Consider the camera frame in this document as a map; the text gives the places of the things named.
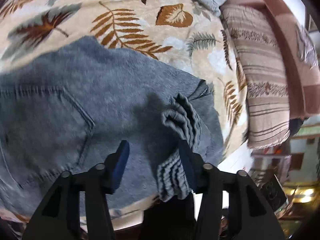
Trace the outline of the grey denim pants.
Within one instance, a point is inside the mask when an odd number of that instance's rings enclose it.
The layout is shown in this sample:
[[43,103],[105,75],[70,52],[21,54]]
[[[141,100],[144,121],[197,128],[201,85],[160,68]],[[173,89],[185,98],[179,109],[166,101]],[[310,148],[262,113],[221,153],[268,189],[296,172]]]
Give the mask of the grey denim pants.
[[1,75],[1,207],[31,216],[63,171],[89,170],[130,145],[122,209],[158,194],[189,193],[178,154],[186,140],[204,161],[222,159],[214,97],[204,80],[91,36]]

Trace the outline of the person's black trousers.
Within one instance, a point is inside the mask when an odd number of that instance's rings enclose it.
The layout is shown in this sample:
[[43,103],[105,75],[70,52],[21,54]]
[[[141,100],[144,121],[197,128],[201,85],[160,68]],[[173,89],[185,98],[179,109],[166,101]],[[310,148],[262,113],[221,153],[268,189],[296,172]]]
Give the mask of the person's black trousers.
[[167,202],[157,201],[144,211],[140,225],[115,232],[116,239],[193,239],[196,219],[194,198],[172,197]]

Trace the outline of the striped beige brown pillow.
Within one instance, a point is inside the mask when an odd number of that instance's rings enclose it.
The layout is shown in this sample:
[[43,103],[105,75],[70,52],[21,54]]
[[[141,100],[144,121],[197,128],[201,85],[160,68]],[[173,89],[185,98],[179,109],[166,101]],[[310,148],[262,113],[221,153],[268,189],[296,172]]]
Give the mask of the striped beige brown pillow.
[[248,146],[276,146],[290,135],[286,70],[268,18],[243,5],[224,5],[222,16],[247,82]]

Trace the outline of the pink headboard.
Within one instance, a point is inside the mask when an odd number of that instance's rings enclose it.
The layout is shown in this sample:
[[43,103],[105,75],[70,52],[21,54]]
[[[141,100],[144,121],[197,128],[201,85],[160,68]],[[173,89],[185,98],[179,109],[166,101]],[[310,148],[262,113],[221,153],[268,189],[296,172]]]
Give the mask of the pink headboard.
[[261,11],[270,21],[285,63],[290,117],[319,114],[319,65],[313,42],[283,0],[227,0]]

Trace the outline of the floral beige fleece blanket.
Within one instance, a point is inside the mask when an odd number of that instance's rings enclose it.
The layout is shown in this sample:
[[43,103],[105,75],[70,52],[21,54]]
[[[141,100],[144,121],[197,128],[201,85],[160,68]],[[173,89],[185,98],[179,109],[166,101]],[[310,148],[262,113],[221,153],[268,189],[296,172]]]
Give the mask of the floral beige fleece blanket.
[[1,8],[1,73],[83,36],[107,49],[132,49],[204,79],[225,143],[245,143],[247,82],[222,19],[193,0],[6,0]]

